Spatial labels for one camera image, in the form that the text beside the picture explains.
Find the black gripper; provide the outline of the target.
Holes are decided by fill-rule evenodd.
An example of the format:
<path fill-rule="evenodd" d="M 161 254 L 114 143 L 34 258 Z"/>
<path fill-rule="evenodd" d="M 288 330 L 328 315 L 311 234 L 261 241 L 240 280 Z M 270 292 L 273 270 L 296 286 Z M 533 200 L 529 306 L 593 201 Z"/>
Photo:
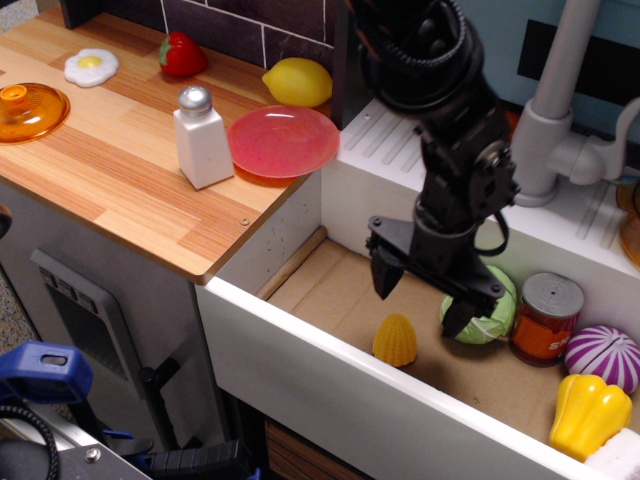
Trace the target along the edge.
<path fill-rule="evenodd" d="M 442 336 L 455 338 L 473 317 L 493 313 L 505 288 L 482 262 L 506 250 L 475 245 L 477 223 L 461 232 L 442 233 L 414 215 L 411 221 L 373 216 L 366 241 L 376 293 L 386 299 L 410 272 L 453 298 L 446 310 Z"/>

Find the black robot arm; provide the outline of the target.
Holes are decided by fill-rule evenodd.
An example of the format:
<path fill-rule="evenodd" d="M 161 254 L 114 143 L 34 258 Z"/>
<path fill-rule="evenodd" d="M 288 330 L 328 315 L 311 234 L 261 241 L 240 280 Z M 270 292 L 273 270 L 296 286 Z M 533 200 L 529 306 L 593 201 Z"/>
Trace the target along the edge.
<path fill-rule="evenodd" d="M 426 175 L 409 221 L 374 216 L 367 247 L 374 286 L 388 296 L 412 273 L 450 296 L 442 325 L 457 336 L 490 316 L 504 286 L 475 244 L 518 185 L 510 127 L 484 74 L 476 29 L 455 1 L 352 1 L 361 68 L 374 97 L 418 124 Z"/>

